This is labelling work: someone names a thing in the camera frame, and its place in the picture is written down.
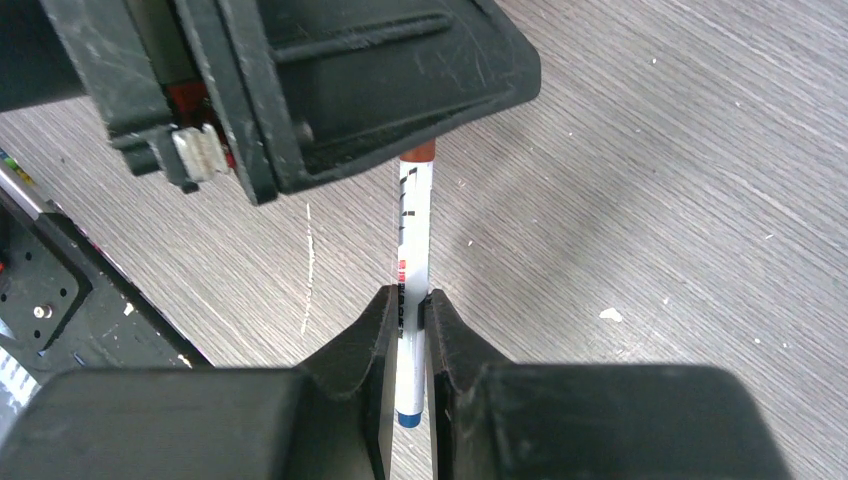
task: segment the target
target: blue tip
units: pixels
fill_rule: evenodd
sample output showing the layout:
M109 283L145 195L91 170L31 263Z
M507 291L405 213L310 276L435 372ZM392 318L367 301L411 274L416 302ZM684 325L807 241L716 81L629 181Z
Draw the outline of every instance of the blue tip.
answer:
M416 413L415 415L404 415L398 412L398 423L403 428L415 428L421 423L421 414Z

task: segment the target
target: black cylinder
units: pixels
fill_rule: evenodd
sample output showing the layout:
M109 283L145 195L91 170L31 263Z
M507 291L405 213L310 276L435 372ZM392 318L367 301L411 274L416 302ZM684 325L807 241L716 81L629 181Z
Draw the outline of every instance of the black cylinder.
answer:
M38 0L0 1L0 112L85 95Z

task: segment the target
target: metal screw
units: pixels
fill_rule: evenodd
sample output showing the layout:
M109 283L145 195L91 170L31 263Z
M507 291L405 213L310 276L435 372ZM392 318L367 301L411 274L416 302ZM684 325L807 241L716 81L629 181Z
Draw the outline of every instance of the metal screw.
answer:
M39 305L32 309L32 314L35 318L50 318L53 315L53 309L50 305Z

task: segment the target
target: white paint chip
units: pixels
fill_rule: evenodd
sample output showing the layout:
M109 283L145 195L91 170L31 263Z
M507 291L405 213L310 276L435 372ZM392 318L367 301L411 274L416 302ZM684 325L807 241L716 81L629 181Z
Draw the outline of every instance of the white paint chip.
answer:
M621 323L624 321L624 317L622 317L621 314L618 313L618 310L614 308L608 308L604 310L603 312L601 312L600 315L598 315L598 317L603 318L604 320L612 320L616 323Z
M312 310L312 288L315 278L315 241L312 238L312 211L309 202L306 203L306 243L309 247L309 267L306 274L306 306L303 311L303 322L300 324L300 334L306 333L309 324L309 313Z

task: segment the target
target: white marker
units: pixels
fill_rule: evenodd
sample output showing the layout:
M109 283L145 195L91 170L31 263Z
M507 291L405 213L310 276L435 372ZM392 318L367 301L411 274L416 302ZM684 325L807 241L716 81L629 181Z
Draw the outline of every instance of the white marker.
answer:
M436 143L400 158L398 239L398 355L395 410L414 428L424 411L423 303L430 291L430 191Z

